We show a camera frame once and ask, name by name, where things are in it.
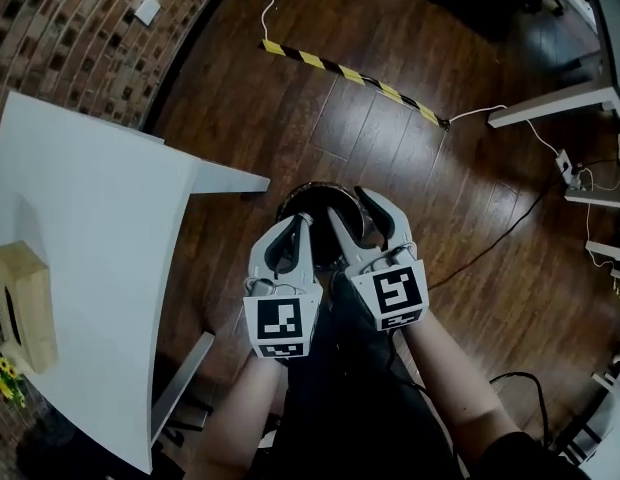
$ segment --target wooden block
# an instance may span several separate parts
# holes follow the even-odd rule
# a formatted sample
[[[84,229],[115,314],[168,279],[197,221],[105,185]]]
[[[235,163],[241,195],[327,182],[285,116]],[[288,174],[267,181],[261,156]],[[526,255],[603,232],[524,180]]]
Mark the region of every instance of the wooden block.
[[[42,373],[56,363],[50,272],[23,241],[0,247],[0,322],[2,352],[17,369]]]

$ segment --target forearm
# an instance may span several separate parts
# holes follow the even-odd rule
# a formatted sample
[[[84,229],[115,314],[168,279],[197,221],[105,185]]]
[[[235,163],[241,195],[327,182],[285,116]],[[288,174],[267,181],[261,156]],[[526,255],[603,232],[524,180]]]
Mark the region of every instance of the forearm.
[[[519,430],[488,380],[431,312],[405,327],[403,334],[432,402],[467,463],[478,460],[499,437]]]
[[[211,462],[247,470],[270,412],[282,366],[251,355],[239,378],[203,431],[202,449]]]

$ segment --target brick wall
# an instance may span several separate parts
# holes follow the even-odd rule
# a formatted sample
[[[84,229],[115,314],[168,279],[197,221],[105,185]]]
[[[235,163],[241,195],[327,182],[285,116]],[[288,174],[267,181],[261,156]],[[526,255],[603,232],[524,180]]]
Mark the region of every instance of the brick wall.
[[[8,90],[140,128],[182,40],[207,0],[158,0],[150,26],[142,0],[0,0],[0,116]],[[16,445],[48,410],[0,399],[0,479],[17,478]]]

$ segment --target wooden floor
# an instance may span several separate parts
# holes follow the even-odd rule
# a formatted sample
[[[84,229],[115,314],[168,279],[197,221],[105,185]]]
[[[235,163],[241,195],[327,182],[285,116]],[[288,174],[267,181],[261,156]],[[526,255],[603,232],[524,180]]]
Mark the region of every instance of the wooden floor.
[[[217,335],[200,373],[230,383],[249,344],[243,280],[255,240],[284,196],[310,180],[379,191],[412,224],[429,284],[505,231],[554,179],[552,152],[525,124],[492,130],[485,114],[448,133],[372,90],[257,49],[267,0],[224,0],[198,38],[155,134],[169,146],[272,178],[261,196],[194,196],[181,228],[159,333],[157,379],[202,330]],[[513,104],[565,84],[557,67],[598,48],[572,13],[522,15],[491,44],[426,0],[277,0],[269,37],[360,70],[443,117]],[[597,109],[535,120],[573,162],[613,158],[616,136]],[[599,182],[613,164],[593,167]],[[614,214],[594,209],[605,240]],[[541,381],[556,434],[595,389],[620,333],[605,269],[584,254],[586,207],[559,187],[475,266],[431,293],[431,309],[494,376]],[[498,386],[516,421],[541,430],[534,385]]]

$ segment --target person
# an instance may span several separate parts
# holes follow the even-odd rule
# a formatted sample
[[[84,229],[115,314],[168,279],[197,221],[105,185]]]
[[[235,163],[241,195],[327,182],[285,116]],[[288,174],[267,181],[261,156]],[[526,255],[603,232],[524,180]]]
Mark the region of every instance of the person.
[[[202,436],[205,478],[460,479],[456,454],[345,275],[333,277],[310,353],[287,360],[284,412],[255,460],[281,369],[251,355]],[[488,381],[428,311],[402,328],[432,404],[471,477],[584,479],[523,433]]]

